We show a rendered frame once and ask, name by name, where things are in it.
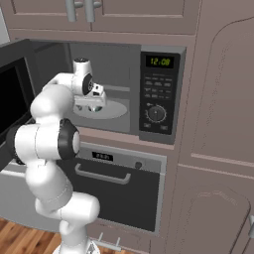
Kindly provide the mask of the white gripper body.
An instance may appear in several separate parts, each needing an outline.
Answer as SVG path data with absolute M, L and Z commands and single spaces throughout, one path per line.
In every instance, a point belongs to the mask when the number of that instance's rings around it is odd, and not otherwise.
M 74 104 L 80 106 L 104 107 L 106 105 L 106 93 L 102 92 L 101 95 L 94 96 L 76 95 L 74 97 Z

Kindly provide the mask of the grey microwave turntable plate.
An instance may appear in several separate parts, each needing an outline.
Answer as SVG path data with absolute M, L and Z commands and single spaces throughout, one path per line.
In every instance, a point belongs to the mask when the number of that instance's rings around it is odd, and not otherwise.
M 127 107 L 113 100 L 108 100 L 104 107 L 101 107 L 99 112 L 93 113 L 88 106 L 82 106 L 82 111 L 78 111 L 77 107 L 73 108 L 73 112 L 81 117 L 89 119 L 114 119 L 123 116 L 127 113 Z

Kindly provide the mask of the grey microwave oven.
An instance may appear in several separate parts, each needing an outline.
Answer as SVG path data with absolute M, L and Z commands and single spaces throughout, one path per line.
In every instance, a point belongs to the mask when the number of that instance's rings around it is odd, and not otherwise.
M 72 73 L 73 60 L 90 61 L 92 80 L 108 100 L 120 102 L 127 113 L 114 119 L 89 119 L 69 110 L 66 117 L 80 127 L 137 135 L 143 141 L 175 142 L 187 49 L 176 46 L 73 43 L 64 52 L 46 54 L 41 67 L 47 84 L 59 73 Z

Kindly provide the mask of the black microwave door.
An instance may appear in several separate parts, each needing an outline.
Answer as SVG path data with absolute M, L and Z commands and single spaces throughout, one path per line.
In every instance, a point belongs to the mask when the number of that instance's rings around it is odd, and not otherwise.
M 31 118 L 30 105 L 38 81 L 35 56 L 29 40 L 0 45 L 0 172 L 11 162 L 6 136 L 14 126 Z

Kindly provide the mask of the built-in black oven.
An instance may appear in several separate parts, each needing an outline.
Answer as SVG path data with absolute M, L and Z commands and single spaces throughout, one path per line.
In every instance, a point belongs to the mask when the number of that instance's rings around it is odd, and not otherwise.
M 57 161 L 75 191 L 98 198 L 101 219 L 151 233 L 160 230 L 166 164 L 165 156 L 86 142 Z

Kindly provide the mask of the taupe cupboard door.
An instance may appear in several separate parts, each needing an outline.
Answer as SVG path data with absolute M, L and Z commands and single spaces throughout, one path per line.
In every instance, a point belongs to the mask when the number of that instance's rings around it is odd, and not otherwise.
M 68 18 L 65 1 L 82 0 L 7 0 L 12 11 L 12 27 L 61 31 L 89 31 L 84 9 L 75 10 L 76 20 Z
M 95 32 L 192 35 L 200 0 L 101 0 Z

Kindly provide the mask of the black oven door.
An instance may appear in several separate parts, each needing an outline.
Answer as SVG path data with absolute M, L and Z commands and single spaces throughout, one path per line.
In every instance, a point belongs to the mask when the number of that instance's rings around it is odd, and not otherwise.
M 57 164 L 69 178 L 74 191 L 98 198 L 99 218 L 147 231 L 156 229 L 159 174 L 83 159 L 57 161 Z M 74 169 L 76 164 L 81 164 L 83 171 L 119 179 L 129 173 L 131 180 L 127 185 L 117 185 L 79 176 Z

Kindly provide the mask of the tall taupe panelled door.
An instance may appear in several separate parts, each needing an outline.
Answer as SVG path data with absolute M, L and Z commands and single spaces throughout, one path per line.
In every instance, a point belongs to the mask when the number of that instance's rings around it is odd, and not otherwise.
M 254 168 L 254 0 L 202 0 L 180 162 Z

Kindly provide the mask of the taupe drawer front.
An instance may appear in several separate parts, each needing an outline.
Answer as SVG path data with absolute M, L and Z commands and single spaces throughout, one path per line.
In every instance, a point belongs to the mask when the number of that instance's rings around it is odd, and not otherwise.
M 122 230 L 105 224 L 89 224 L 87 226 L 88 236 L 95 242 L 100 233 L 103 233 L 103 240 L 109 243 L 115 243 L 120 237 L 120 247 L 122 250 L 128 250 L 138 254 L 149 254 L 150 239 L 143 237 L 134 231 Z

